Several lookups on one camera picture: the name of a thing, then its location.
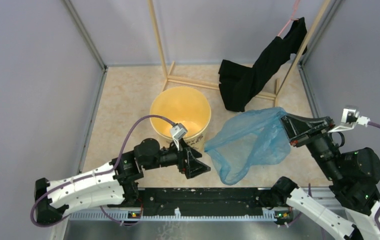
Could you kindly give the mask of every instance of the blue plastic bag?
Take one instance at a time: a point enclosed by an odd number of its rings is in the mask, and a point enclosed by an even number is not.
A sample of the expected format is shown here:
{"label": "blue plastic bag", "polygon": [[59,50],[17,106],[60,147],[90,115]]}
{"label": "blue plastic bag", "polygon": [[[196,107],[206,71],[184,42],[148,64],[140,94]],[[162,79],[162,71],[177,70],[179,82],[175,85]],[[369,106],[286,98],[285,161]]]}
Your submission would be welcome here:
{"label": "blue plastic bag", "polygon": [[252,165],[279,164],[289,155],[291,147],[280,123],[286,114],[281,107],[244,112],[206,142],[204,151],[224,184],[236,184]]}

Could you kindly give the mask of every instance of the floor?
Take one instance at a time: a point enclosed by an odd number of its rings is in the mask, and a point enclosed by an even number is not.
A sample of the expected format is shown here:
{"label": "floor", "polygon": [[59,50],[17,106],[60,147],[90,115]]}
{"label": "floor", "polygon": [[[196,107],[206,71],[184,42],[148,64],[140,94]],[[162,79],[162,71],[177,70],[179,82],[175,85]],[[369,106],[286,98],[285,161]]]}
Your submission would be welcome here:
{"label": "floor", "polygon": [[[264,91],[273,93],[276,78],[281,80],[286,75],[290,64],[286,63],[273,76]],[[218,82],[219,65],[177,65],[172,74],[192,79]],[[91,134],[83,171],[89,171],[118,156],[119,149],[130,127],[136,120],[149,114],[152,101],[161,92],[164,77],[160,66],[110,67],[104,84],[100,105]],[[166,89],[181,86],[168,83]],[[209,101],[212,120],[208,127],[207,139],[212,138],[222,128],[224,122],[235,112],[225,110],[220,92],[213,89],[195,87]],[[312,117],[305,90],[299,72],[290,73],[290,78],[282,90],[278,105],[288,113]],[[259,110],[273,107],[273,101],[253,98],[246,110]],[[132,133],[125,150],[130,151],[146,138],[158,136],[150,121],[145,120]],[[305,147],[292,147],[287,158],[277,165],[252,166],[248,174],[233,186],[221,182],[211,158],[203,154],[201,159],[211,166],[211,171],[187,180],[177,171],[176,166],[163,167],[144,172],[139,179],[139,187],[271,187],[278,178],[286,176],[299,186],[328,186],[330,182],[311,157]]]}

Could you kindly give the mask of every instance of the black garment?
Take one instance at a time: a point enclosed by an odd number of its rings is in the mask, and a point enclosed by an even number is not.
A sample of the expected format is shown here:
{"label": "black garment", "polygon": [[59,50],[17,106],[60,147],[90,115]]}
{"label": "black garment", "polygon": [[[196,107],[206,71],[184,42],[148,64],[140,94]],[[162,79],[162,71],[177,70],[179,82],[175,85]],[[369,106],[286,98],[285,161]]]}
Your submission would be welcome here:
{"label": "black garment", "polygon": [[302,17],[292,23],[283,39],[276,36],[272,40],[253,67],[222,60],[219,91],[225,108],[233,112],[244,112],[246,104],[264,88],[280,66],[290,60],[290,54],[298,52],[306,34],[305,18]]}

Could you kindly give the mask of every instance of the wooden rod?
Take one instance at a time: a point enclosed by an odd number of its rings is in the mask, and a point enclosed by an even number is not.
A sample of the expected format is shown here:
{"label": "wooden rod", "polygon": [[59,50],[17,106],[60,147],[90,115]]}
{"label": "wooden rod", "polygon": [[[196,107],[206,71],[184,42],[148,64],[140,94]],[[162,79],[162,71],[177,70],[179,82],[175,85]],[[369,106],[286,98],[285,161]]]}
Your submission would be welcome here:
{"label": "wooden rod", "polygon": [[[175,64],[176,64],[176,61],[172,61],[171,66],[169,66],[168,76],[173,72]],[[167,86],[167,84],[168,84],[168,78],[165,78],[162,89],[160,90],[161,93],[165,90],[165,87]]]}
{"label": "wooden rod", "polygon": [[153,25],[154,36],[156,37],[157,50],[159,51],[160,64],[162,65],[162,71],[165,78],[168,78],[167,73],[167,64],[165,63],[164,50],[162,49],[161,37],[159,35],[158,22],[156,21],[155,8],[153,7],[153,1],[147,0],[147,4],[149,5],[149,12],[151,23]]}
{"label": "wooden rod", "polygon": [[320,23],[321,18],[323,17],[324,13],[326,12],[326,9],[329,6],[330,2],[331,2],[331,0],[324,0],[322,2],[321,8],[319,9],[318,14],[316,15],[315,19],[313,20],[312,26],[310,27],[305,38],[303,39],[302,45],[300,45],[300,48],[297,51],[296,57],[294,58],[293,62],[291,63],[291,66],[288,69],[287,74],[285,75],[283,82],[281,83],[280,88],[275,93],[277,95],[277,97],[280,95],[281,90],[282,90],[284,84],[286,83],[287,78],[289,78],[289,74],[295,69],[296,65],[298,64],[299,60],[301,59],[302,53],[304,52],[305,48],[307,47],[308,42],[311,40],[311,37],[314,34],[318,23]]}
{"label": "wooden rod", "polygon": [[[205,88],[209,88],[209,89],[215,89],[215,90],[219,90],[220,89],[218,87],[219,83],[202,81],[202,80],[196,80],[196,79],[191,79],[191,78],[184,77],[184,76],[169,75],[168,79],[169,79],[170,82],[172,82],[171,80],[176,80],[176,81],[181,81],[181,82],[185,82],[185,83],[191,83],[191,84],[197,84],[197,85],[201,85],[201,86],[206,86]],[[255,97],[256,98],[265,98],[265,99],[274,100],[276,98],[276,95],[274,93],[261,91]]]}
{"label": "wooden rod", "polygon": [[[182,81],[182,80],[175,80],[175,79],[169,79],[168,82],[171,83],[176,83],[176,84],[184,84],[184,85],[189,85],[193,87],[199,87],[199,88],[204,88],[204,89],[212,89],[212,90],[217,90],[219,91],[220,88],[216,86],[210,86],[210,85],[205,85],[205,84],[198,84],[198,83],[193,83],[189,81]],[[263,95],[256,95],[255,98],[260,98],[260,99],[268,99],[274,101],[276,98],[275,97],[270,97],[270,96],[263,96]]]}

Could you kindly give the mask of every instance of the gray wall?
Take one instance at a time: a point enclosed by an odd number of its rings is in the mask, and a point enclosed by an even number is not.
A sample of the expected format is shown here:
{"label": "gray wall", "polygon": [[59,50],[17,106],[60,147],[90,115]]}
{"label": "gray wall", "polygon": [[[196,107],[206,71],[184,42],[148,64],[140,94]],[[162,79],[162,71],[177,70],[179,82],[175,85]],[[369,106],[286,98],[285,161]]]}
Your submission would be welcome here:
{"label": "gray wall", "polygon": [[[323,115],[340,121],[351,104],[380,124],[380,1],[344,1],[305,72]],[[380,157],[380,130],[358,126],[345,135],[344,151],[370,147]]]}
{"label": "gray wall", "polygon": [[0,0],[0,240],[48,238],[34,182],[78,169],[101,74],[60,0]]}
{"label": "gray wall", "polygon": [[[294,0],[154,0],[167,62],[253,62],[289,20]],[[146,0],[72,0],[108,65],[160,62]],[[311,26],[322,4],[303,0]]]}

